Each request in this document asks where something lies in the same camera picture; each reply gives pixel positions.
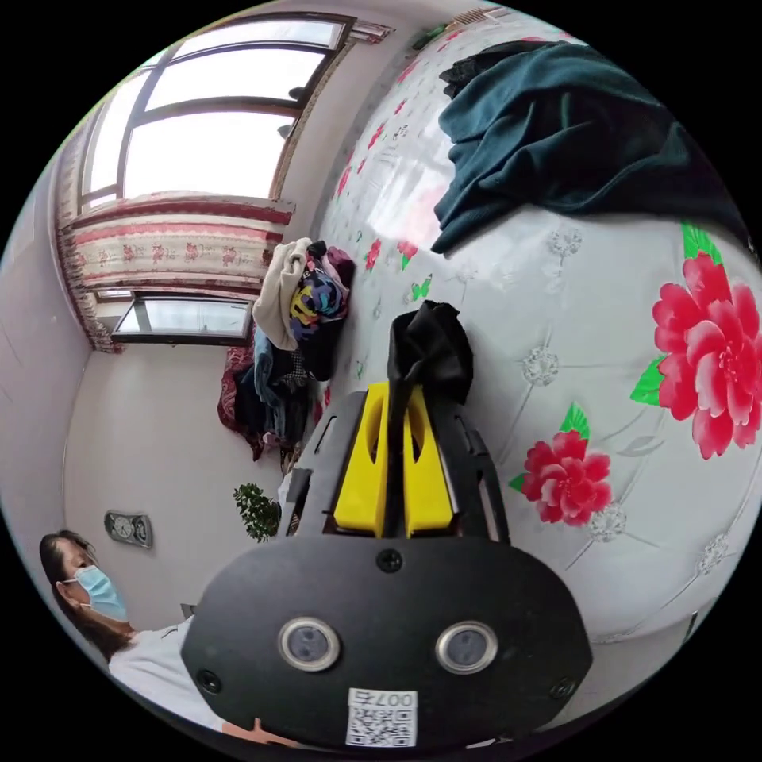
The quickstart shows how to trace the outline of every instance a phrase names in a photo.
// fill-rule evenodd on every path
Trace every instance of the green plant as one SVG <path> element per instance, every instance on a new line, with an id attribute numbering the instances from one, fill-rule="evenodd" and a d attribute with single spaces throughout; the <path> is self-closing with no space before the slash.
<path id="1" fill-rule="evenodd" d="M 257 542 L 267 542 L 278 531 L 280 506 L 266 498 L 255 484 L 241 484 L 233 492 L 246 533 Z"/>

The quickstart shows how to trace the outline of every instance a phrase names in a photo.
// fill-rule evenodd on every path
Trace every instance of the blue face mask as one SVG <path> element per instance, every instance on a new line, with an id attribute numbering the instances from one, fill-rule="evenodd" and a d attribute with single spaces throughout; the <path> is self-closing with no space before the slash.
<path id="1" fill-rule="evenodd" d="M 111 580 L 97 566 L 78 569 L 74 579 L 67 579 L 66 582 L 79 582 L 90 596 L 90 603 L 83 603 L 83 606 L 89 606 L 93 611 L 115 622 L 127 622 L 125 604 Z"/>

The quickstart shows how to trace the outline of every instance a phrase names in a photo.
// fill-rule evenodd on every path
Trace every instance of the hand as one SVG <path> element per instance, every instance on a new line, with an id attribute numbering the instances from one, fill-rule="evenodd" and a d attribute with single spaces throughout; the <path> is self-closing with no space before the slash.
<path id="1" fill-rule="evenodd" d="M 231 725 L 229 722 L 226 722 L 222 726 L 222 732 L 227 733 L 230 736 L 245 738 L 247 741 L 254 741 L 254 743 L 257 744 L 281 744 L 283 746 L 291 746 L 295 749 L 299 746 L 296 741 L 291 741 L 288 738 L 281 738 L 281 736 L 274 736 L 272 733 L 262 730 L 262 725 L 259 719 L 254 721 L 254 730 L 244 730 L 237 725 Z"/>

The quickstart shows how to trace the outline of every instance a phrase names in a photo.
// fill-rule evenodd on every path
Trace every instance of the beige sweater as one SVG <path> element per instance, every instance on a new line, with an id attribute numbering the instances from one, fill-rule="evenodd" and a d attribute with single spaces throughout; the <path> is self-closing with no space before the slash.
<path id="1" fill-rule="evenodd" d="M 262 283 L 262 291 L 254 302 L 254 322 L 278 349 L 293 352 L 297 348 L 291 332 L 291 299 L 302 278 L 307 261 L 309 238 L 290 244 L 278 244 Z"/>

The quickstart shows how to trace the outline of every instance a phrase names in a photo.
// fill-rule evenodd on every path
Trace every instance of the yellow part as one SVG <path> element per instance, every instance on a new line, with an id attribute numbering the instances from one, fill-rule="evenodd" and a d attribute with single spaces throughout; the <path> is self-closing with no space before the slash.
<path id="1" fill-rule="evenodd" d="M 388 417 L 389 384 L 372 383 L 333 511 L 333 518 L 342 529 L 381 537 L 387 500 Z"/>
<path id="2" fill-rule="evenodd" d="M 404 466 L 405 529 L 407 536 L 416 532 L 447 529 L 452 521 L 452 504 L 439 457 L 439 448 L 426 410 L 420 387 L 413 394 L 405 412 Z M 418 445 L 415 460 L 413 440 Z"/>

